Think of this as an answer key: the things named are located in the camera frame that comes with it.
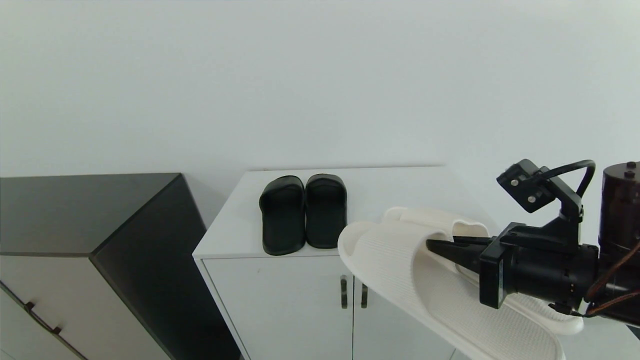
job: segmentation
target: white wall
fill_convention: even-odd
[[[248,168],[446,163],[500,224],[539,224],[557,208],[521,210],[508,165],[640,160],[639,19],[634,0],[2,3],[0,174],[181,171],[211,223]]]

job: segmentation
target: drawer handle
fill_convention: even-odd
[[[347,308],[347,276],[340,276],[340,299],[342,301],[342,308]]]
[[[369,288],[362,284],[362,301],[360,301],[360,307],[363,309],[367,308],[367,303],[369,301]]]
[[[69,351],[71,351],[75,356],[77,356],[78,359],[88,360],[84,355],[80,354],[80,352],[78,350],[76,350],[76,348],[74,348],[70,343],[68,343],[66,340],[64,340],[60,336],[60,332],[62,331],[62,328],[60,326],[56,326],[55,328],[52,329],[51,327],[49,327],[47,325],[47,323],[44,322],[44,320],[42,320],[38,315],[36,315],[33,312],[33,308],[36,306],[36,304],[34,304],[31,301],[29,301],[26,304],[23,304],[22,301],[18,298],[18,296],[16,296],[16,294],[14,294],[13,291],[11,291],[9,288],[7,288],[6,285],[2,281],[0,281],[0,289],[2,289],[2,291],[5,292],[16,304],[18,304],[23,310],[25,310],[25,312],[36,323],[38,323],[38,325],[40,325],[49,334],[51,334],[54,338],[56,338],[58,341],[60,341],[60,343],[62,343],[62,345],[64,345],[67,349],[69,349]]]
[[[32,310],[35,306],[36,304],[29,301],[28,303],[24,304],[22,308],[27,312],[27,314],[29,314],[32,319],[34,319],[36,323],[38,323],[38,325],[45,329],[49,334],[59,335],[62,331],[62,328],[60,326],[56,326],[53,329],[49,327],[47,323],[44,322],[44,320],[42,320],[38,315],[34,314]]]

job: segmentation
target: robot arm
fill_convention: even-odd
[[[558,175],[580,168],[587,170],[573,191]],[[581,200],[594,173],[590,160],[549,170],[524,159],[498,183],[530,213],[559,199],[557,218],[542,227],[512,222],[492,238],[455,236],[427,246],[478,273],[479,300],[487,306],[498,309],[510,293],[524,293],[560,313],[640,327],[640,162],[604,170],[600,249],[579,241]]]

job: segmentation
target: black slipper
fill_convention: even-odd
[[[297,176],[279,177],[260,196],[262,248],[269,255],[296,252],[305,244],[305,189]]]
[[[307,242],[319,249],[338,246],[347,226],[347,190],[336,175],[317,174],[307,181]]]

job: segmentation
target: white slipper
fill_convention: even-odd
[[[394,207],[385,212],[383,222],[386,221],[410,222],[441,229],[445,232],[449,241],[453,241],[453,235],[489,237],[489,232],[483,224],[461,215],[437,209]],[[433,253],[432,255],[436,256],[437,260],[441,263],[444,262],[444,265],[452,270],[453,263],[451,261]],[[455,270],[453,271],[461,273],[472,284],[479,286],[479,276],[475,272],[459,265],[455,265]],[[528,295],[511,294],[505,299],[504,305],[548,327],[558,335],[574,335],[584,328],[582,318],[558,313],[548,306],[548,302]]]
[[[338,240],[344,264],[371,290],[473,360],[564,360],[555,334],[508,306],[478,302],[478,287],[427,247],[444,231],[399,221],[348,225]]]

